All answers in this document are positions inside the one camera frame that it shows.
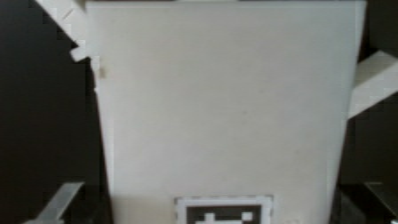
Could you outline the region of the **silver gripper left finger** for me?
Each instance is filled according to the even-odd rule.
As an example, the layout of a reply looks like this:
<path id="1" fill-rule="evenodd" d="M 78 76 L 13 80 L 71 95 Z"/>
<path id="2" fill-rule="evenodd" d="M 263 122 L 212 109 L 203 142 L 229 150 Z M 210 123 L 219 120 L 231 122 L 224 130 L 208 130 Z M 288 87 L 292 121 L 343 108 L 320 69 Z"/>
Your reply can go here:
<path id="1" fill-rule="evenodd" d="M 71 224 L 68 211 L 84 187 L 84 182 L 66 182 L 50 198 L 38 216 L 22 224 Z"/>

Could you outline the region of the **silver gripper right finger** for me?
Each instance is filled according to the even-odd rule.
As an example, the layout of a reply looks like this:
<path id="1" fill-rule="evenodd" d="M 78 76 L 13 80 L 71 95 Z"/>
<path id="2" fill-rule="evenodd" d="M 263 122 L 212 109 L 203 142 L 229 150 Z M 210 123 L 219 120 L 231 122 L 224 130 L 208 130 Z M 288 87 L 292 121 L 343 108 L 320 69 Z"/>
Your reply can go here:
<path id="1" fill-rule="evenodd" d="M 398 224 L 398 195 L 384 183 L 345 185 L 343 191 L 364 214 L 364 224 Z"/>

